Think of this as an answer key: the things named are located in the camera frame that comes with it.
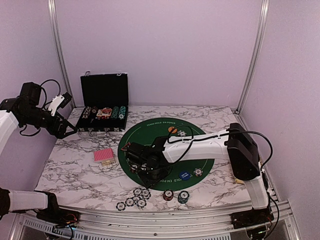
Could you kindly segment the brown chip stack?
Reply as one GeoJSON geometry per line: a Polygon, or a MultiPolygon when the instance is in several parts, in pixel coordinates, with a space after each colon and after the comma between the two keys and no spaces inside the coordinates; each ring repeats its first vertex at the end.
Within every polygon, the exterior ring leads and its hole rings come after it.
{"type": "Polygon", "coordinates": [[[162,197],[165,201],[171,201],[174,197],[174,192],[171,189],[166,189],[163,192],[162,197]]]}

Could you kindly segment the blue small blind button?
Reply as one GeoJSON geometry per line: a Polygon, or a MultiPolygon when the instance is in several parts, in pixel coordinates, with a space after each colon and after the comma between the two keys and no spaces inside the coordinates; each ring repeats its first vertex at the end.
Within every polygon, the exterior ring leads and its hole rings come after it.
{"type": "Polygon", "coordinates": [[[182,181],[187,181],[187,180],[189,180],[191,178],[191,174],[188,171],[181,171],[179,173],[179,178],[182,181]]]}

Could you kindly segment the triangular all-in button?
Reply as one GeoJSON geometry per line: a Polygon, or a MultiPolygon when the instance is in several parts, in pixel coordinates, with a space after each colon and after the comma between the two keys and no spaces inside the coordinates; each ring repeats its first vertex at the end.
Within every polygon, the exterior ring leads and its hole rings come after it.
{"type": "Polygon", "coordinates": [[[131,143],[128,142],[120,150],[123,152],[126,152],[129,149],[130,145],[131,145],[131,143]]]}

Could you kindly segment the teal chip stack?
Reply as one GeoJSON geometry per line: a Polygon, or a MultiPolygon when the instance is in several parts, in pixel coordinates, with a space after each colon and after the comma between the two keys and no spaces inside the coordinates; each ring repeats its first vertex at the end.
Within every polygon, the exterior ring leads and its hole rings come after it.
{"type": "Polygon", "coordinates": [[[190,197],[190,194],[189,194],[187,191],[182,190],[182,191],[179,193],[177,200],[178,200],[178,202],[179,202],[180,204],[185,204],[185,203],[188,202],[189,197],[190,197]]]}

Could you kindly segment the red playing card deck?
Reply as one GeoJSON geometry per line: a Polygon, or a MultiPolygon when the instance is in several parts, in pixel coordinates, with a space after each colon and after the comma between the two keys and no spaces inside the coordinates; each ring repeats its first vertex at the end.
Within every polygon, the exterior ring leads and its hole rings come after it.
{"type": "Polygon", "coordinates": [[[110,166],[116,162],[114,152],[111,148],[102,149],[93,153],[94,162],[101,163],[103,167],[110,166]]]}

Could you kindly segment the orange round dealer button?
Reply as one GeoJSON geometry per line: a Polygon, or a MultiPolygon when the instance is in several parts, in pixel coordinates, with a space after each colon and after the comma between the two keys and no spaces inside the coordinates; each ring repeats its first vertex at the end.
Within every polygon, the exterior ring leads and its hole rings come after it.
{"type": "Polygon", "coordinates": [[[174,126],[170,126],[170,127],[168,128],[168,132],[170,133],[174,128],[175,128],[174,126]]]}

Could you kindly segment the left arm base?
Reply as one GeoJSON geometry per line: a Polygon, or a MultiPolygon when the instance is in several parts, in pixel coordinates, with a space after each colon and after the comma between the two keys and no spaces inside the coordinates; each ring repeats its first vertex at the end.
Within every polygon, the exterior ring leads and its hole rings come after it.
{"type": "Polygon", "coordinates": [[[55,224],[56,228],[74,227],[79,222],[80,213],[74,210],[63,208],[41,209],[36,213],[40,220],[55,224]]]}

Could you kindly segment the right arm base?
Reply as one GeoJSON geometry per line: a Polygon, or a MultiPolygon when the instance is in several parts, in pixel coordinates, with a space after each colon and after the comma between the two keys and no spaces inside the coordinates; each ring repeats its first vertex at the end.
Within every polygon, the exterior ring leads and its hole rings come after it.
{"type": "Polygon", "coordinates": [[[274,215],[267,209],[251,209],[241,212],[235,212],[230,215],[231,224],[234,229],[251,227],[273,221],[274,215]]]}

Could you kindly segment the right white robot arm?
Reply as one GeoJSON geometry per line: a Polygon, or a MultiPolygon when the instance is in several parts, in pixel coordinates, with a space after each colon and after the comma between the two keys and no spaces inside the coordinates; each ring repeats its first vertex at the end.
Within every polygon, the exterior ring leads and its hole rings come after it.
{"type": "Polygon", "coordinates": [[[149,188],[164,179],[173,166],[184,161],[229,160],[233,175],[244,182],[252,208],[247,219],[258,224],[267,216],[270,204],[267,184],[257,143],[252,135],[264,137],[260,132],[246,131],[237,122],[217,133],[190,136],[158,136],[151,145],[129,142],[121,151],[129,164],[136,165],[142,185],[149,188]]]}

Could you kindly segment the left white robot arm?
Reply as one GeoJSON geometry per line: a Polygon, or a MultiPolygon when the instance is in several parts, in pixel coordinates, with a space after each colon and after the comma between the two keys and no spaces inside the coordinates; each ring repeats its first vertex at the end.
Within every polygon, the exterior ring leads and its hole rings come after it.
{"type": "MultiPolygon", "coordinates": [[[[4,149],[10,136],[16,130],[33,126],[38,131],[46,129],[57,139],[64,139],[77,133],[77,128],[65,119],[58,109],[64,108],[72,99],[66,92],[58,94],[51,101],[39,106],[41,93],[45,90],[41,84],[26,82],[20,94],[4,99],[0,104],[0,148],[4,149]]],[[[0,190],[0,214],[18,211],[39,210],[53,223],[63,219],[55,194],[43,191],[0,190]]]]}

